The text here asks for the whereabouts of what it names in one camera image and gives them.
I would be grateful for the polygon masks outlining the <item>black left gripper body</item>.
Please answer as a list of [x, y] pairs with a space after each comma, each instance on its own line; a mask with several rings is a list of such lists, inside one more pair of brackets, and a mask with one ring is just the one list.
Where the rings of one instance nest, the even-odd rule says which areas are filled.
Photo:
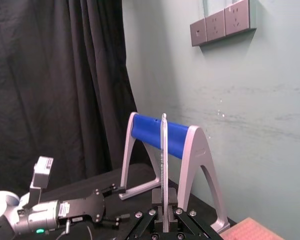
[[58, 204], [57, 220], [59, 223], [91, 221], [100, 223], [105, 214], [105, 197], [94, 190], [89, 196], [62, 200]]

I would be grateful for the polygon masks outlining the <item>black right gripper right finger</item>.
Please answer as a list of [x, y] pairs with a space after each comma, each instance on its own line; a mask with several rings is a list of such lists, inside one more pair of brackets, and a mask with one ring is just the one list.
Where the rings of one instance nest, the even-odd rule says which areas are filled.
[[178, 207], [175, 188], [168, 190], [169, 216], [168, 240], [216, 240], [217, 233], [199, 216], [195, 209], [185, 211]]

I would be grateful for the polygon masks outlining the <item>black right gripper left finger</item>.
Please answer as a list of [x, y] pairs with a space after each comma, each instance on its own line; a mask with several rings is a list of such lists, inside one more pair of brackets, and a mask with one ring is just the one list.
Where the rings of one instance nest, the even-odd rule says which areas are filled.
[[134, 213], [131, 227], [124, 237], [125, 240], [162, 240], [163, 239], [163, 208], [159, 189], [151, 191], [151, 208]]

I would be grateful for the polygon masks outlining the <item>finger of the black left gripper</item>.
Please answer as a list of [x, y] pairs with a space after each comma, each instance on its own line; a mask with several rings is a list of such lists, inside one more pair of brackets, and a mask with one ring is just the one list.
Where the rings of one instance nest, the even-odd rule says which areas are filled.
[[125, 213], [117, 216], [104, 216], [101, 220], [102, 224], [116, 224], [121, 222], [126, 222], [130, 219], [131, 215], [129, 213]]
[[125, 194], [126, 188], [124, 186], [116, 186], [114, 183], [101, 190], [104, 198], [107, 198], [113, 194]]

